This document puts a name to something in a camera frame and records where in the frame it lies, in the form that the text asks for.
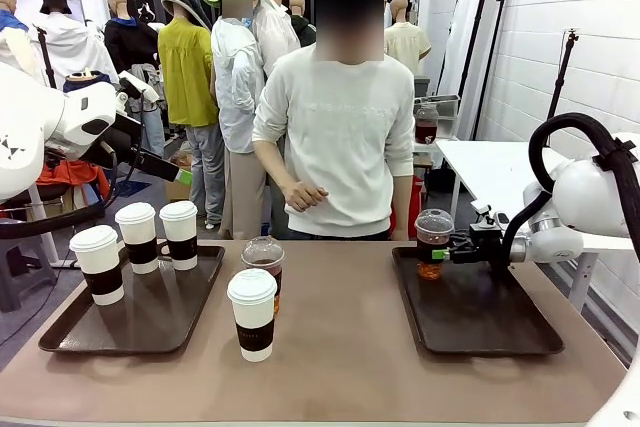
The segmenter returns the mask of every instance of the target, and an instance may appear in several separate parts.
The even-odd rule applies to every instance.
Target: tray
[[[511,272],[486,262],[445,262],[442,277],[418,277],[416,247],[393,249],[416,342],[434,354],[500,357],[561,352],[564,342]]]
[[[119,252],[124,299],[97,306],[88,289],[67,307],[42,336],[38,346],[69,354],[166,354],[191,336],[209,297],[224,256],[224,248],[198,245],[198,265],[176,271],[158,244],[160,267],[149,274],[133,273],[126,249]]]

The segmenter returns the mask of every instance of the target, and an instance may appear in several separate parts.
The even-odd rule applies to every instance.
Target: yellow-green shirt
[[[186,19],[174,18],[158,34],[169,122],[203,127],[218,122],[211,97],[211,34]]]

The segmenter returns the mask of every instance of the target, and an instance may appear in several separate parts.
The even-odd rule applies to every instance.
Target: hoodie
[[[211,32],[220,130],[230,152],[253,152],[255,108],[264,87],[258,42],[237,19],[219,18]]]
[[[158,33],[144,22],[136,22],[133,17],[127,22],[122,19],[107,22],[104,44],[118,72],[129,70],[134,64],[158,67],[154,58],[158,52]]]
[[[118,73],[107,48],[83,24],[58,12],[46,15],[34,23],[47,33],[47,51],[58,89],[62,89],[68,75],[83,72],[85,69],[100,71],[107,74],[112,83],[118,82]],[[44,57],[38,42],[38,33],[32,30],[30,36],[44,75]]]
[[[301,15],[291,16],[291,25],[300,39],[300,47],[306,47],[316,43],[316,28]]]

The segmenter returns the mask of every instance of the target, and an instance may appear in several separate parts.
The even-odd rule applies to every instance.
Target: black jacket
[[[299,15],[292,15],[291,26],[300,39],[300,47],[316,43],[316,29],[307,19]]]
[[[144,22],[122,25],[110,20],[104,28],[104,43],[118,73],[133,64],[158,66],[153,57],[158,52],[158,33]]]

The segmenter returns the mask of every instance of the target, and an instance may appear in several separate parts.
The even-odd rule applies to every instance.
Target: paper coffee cup
[[[156,211],[146,202],[136,202],[116,212],[116,222],[136,274],[148,274],[158,268]]]
[[[273,349],[273,305],[278,286],[262,269],[238,272],[227,288],[233,305],[240,352],[249,362],[261,362]]]
[[[160,218],[176,270],[189,270],[198,265],[196,214],[198,209],[188,200],[174,202],[160,209]]]
[[[115,230],[98,225],[78,232],[69,242],[97,305],[110,305],[124,297],[117,240]]]

